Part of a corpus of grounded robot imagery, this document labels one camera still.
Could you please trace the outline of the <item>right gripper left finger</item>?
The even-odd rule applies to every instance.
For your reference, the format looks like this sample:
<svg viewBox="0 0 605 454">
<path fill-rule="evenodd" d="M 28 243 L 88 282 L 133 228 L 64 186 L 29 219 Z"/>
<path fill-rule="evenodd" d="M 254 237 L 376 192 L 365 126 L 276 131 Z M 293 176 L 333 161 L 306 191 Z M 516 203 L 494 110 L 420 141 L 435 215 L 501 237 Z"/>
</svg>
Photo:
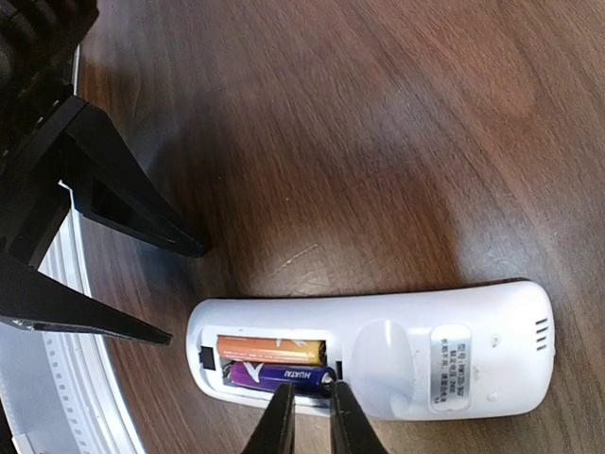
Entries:
<svg viewBox="0 0 605 454">
<path fill-rule="evenodd" d="M 290 454 L 295 446 L 295 402 L 291 384 L 280 385 L 242 454 Z"/>
</svg>

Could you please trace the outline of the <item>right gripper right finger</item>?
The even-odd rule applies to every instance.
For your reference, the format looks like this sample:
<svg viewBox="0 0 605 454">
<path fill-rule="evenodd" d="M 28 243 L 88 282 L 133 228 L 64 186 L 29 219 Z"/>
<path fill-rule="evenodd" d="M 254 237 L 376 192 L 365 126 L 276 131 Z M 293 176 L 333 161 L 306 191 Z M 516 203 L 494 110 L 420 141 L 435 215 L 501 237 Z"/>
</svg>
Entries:
<svg viewBox="0 0 605 454">
<path fill-rule="evenodd" d="M 385 453 L 386 449 L 344 381 L 332 384 L 330 439 L 332 453 Z"/>
</svg>

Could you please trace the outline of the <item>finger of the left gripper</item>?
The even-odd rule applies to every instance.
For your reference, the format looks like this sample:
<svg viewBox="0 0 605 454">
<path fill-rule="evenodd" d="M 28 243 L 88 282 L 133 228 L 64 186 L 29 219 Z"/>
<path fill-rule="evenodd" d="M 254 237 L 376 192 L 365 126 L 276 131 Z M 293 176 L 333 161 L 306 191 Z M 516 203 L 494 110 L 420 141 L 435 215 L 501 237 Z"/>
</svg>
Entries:
<svg viewBox="0 0 605 454">
<path fill-rule="evenodd" d="M 1 322 L 25 331 L 95 334 L 168 345 L 172 335 L 1 256 Z"/>
<path fill-rule="evenodd" d="M 61 105 L 63 182 L 86 218 L 160 249 L 189 257 L 206 253 L 202 234 L 156 190 L 109 116 L 77 96 Z"/>
</svg>

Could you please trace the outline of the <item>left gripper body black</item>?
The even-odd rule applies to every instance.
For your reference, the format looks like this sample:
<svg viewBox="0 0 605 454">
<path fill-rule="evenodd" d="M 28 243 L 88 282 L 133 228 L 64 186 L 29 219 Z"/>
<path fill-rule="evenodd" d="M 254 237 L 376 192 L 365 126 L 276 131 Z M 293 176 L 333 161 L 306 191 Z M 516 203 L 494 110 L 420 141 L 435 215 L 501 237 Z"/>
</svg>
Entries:
<svg viewBox="0 0 605 454">
<path fill-rule="evenodd" d="M 43 135 L 73 94 L 78 45 L 95 1 L 1 4 L 1 252 L 38 265 L 70 210 L 57 135 Z"/>
</svg>

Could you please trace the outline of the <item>small purple object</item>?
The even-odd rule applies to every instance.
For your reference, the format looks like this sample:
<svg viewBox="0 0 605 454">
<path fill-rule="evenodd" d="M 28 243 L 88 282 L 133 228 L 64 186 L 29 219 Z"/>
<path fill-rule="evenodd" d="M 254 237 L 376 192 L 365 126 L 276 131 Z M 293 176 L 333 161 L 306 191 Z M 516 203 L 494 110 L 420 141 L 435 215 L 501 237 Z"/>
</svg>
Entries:
<svg viewBox="0 0 605 454">
<path fill-rule="evenodd" d="M 232 362 L 223 369 L 230 385 L 262 392 L 274 392 L 289 384 L 296 394 L 326 396 L 337 375 L 330 367 L 272 363 Z"/>
</svg>

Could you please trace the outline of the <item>orange AA battery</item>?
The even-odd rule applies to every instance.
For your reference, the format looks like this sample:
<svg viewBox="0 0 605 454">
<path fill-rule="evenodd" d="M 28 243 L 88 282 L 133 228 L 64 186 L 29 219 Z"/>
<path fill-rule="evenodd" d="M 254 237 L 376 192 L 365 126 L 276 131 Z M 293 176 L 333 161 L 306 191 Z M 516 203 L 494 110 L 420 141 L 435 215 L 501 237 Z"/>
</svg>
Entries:
<svg viewBox="0 0 605 454">
<path fill-rule="evenodd" d="M 221 357 L 256 363 L 320 366 L 326 362 L 324 340 L 290 340 L 219 336 Z"/>
</svg>

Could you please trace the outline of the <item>white remote control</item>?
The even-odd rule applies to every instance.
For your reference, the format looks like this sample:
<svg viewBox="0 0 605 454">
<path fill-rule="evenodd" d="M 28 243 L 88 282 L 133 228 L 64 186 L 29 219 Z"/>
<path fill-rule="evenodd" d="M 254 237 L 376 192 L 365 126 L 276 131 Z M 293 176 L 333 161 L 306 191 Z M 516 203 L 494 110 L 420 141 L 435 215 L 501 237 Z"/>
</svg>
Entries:
<svg viewBox="0 0 605 454">
<path fill-rule="evenodd" d="M 326 362 L 379 420 L 511 416 L 545 398 L 555 357 L 552 305 L 529 281 L 440 291 L 282 299 L 209 299 L 193 310 L 185 351 L 198 387 L 257 408 L 273 392 L 230 385 L 237 361 L 219 336 L 325 341 Z M 299 413 L 324 415 L 328 395 L 295 393 Z"/>
</svg>

